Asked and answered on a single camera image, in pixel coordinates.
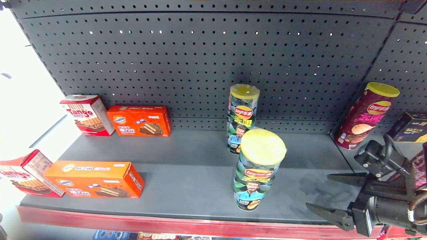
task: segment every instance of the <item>product box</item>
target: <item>product box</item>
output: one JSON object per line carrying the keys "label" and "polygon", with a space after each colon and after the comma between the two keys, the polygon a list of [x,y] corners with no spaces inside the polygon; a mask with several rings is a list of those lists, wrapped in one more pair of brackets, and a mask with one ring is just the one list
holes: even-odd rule
{"label": "product box", "polygon": [[0,158],[0,176],[28,195],[62,197],[64,191],[43,177],[52,164],[38,149],[25,149]]}
{"label": "product box", "polygon": [[[415,186],[420,189],[427,188],[426,184],[426,165],[425,160],[427,157],[427,143],[423,144],[423,150],[411,159],[412,166],[414,167]],[[396,181],[402,176],[400,173],[394,173],[387,181]]]}
{"label": "product box", "polygon": [[395,142],[427,142],[427,113],[405,112],[387,134]]}
{"label": "product box", "polygon": [[69,95],[60,102],[67,113],[74,117],[74,124],[86,136],[110,136],[114,126],[98,95]]}
{"label": "product box", "polygon": [[56,161],[44,176],[73,197],[139,198],[145,185],[130,162]]}
{"label": "product box", "polygon": [[125,231],[96,230],[92,240],[136,240],[138,233]]}
{"label": "product box", "polygon": [[107,111],[120,136],[169,137],[170,125],[165,106],[112,106]]}
{"label": "product box", "polygon": [[137,240],[181,240],[181,237],[175,234],[139,232]]}

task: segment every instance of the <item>pegboard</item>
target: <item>pegboard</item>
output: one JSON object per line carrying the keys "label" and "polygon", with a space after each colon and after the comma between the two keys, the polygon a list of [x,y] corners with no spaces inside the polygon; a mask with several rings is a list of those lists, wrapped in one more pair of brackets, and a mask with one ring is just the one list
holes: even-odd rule
{"label": "pegboard", "polygon": [[259,119],[336,121],[392,20],[278,13],[114,13],[21,21],[64,94],[225,118],[229,87]]}
{"label": "pegboard", "polygon": [[427,8],[422,8],[417,14],[403,13],[398,20],[402,22],[427,24]]}
{"label": "pegboard", "polygon": [[[226,130],[227,121],[217,118],[172,117],[172,128],[183,130]],[[273,132],[327,134],[334,126],[332,121],[257,120],[257,127]]]}
{"label": "pegboard", "polygon": [[382,123],[394,123],[405,111],[427,111],[426,31],[426,25],[397,23],[366,77],[401,91]]}
{"label": "pegboard", "polygon": [[10,1],[17,19],[117,12],[293,12],[395,18],[401,1]]}

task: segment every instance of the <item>wafer image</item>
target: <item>wafer image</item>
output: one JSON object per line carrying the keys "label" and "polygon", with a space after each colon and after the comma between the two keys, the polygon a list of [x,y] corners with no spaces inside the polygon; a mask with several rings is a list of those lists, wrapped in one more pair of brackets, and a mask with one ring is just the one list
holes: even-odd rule
{"label": "wafer image", "polygon": [[95,193],[99,196],[106,197],[129,197],[129,193],[125,190],[117,187],[102,187],[101,189],[95,191]]}
{"label": "wafer image", "polygon": [[139,132],[148,135],[162,135],[163,130],[157,123],[145,123],[139,127]]}
{"label": "wafer image", "polygon": [[94,130],[95,132],[101,132],[101,131],[105,130],[104,125],[102,124],[101,120],[99,120],[98,117],[94,117],[94,118],[84,120],[84,121],[74,120],[74,123],[76,125],[85,126],[87,128],[90,128],[90,129]]}
{"label": "wafer image", "polygon": [[13,185],[23,187],[29,190],[33,190],[39,193],[50,193],[51,190],[43,185],[39,180],[28,180],[28,181],[11,181]]}
{"label": "wafer image", "polygon": [[362,134],[362,133],[364,133],[366,131],[369,131],[369,130],[371,130],[373,128],[374,127],[372,127],[372,126],[370,126],[368,124],[362,123],[362,124],[357,124],[356,126],[354,126],[351,129],[351,132],[354,133],[354,134],[356,134],[356,135],[358,135],[358,134]]}

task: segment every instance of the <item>lay's logo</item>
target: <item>lay's logo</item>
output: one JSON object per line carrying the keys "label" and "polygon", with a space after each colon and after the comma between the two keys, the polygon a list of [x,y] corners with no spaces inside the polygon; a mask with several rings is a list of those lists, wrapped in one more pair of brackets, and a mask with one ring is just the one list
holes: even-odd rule
{"label": "lay's logo", "polygon": [[373,115],[384,114],[391,105],[392,103],[389,101],[379,101],[369,105],[367,111]]}
{"label": "lay's logo", "polygon": [[118,124],[125,124],[126,123],[126,118],[123,117],[123,116],[120,116],[120,115],[116,115],[116,116],[113,117],[113,121],[115,123],[118,123]]}
{"label": "lay's logo", "polygon": [[246,169],[245,175],[253,179],[267,179],[273,175],[273,171],[261,169]]}
{"label": "lay's logo", "polygon": [[244,120],[247,120],[247,119],[252,117],[252,114],[254,113],[254,111],[252,109],[250,109],[249,107],[239,105],[239,106],[234,108],[234,113],[238,117],[240,117]]}

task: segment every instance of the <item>yellow lid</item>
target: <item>yellow lid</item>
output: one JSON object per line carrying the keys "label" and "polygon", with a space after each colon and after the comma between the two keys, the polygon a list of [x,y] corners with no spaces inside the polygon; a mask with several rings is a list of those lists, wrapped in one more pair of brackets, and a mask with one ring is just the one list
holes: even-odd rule
{"label": "yellow lid", "polygon": [[370,82],[366,88],[385,97],[397,97],[400,94],[400,91],[397,88],[379,82]]}
{"label": "yellow lid", "polygon": [[279,136],[260,128],[247,131],[242,137],[240,147],[250,161],[265,166],[280,163],[287,151]]}
{"label": "yellow lid", "polygon": [[247,84],[234,84],[230,88],[230,94],[240,99],[256,99],[260,95],[260,90]]}

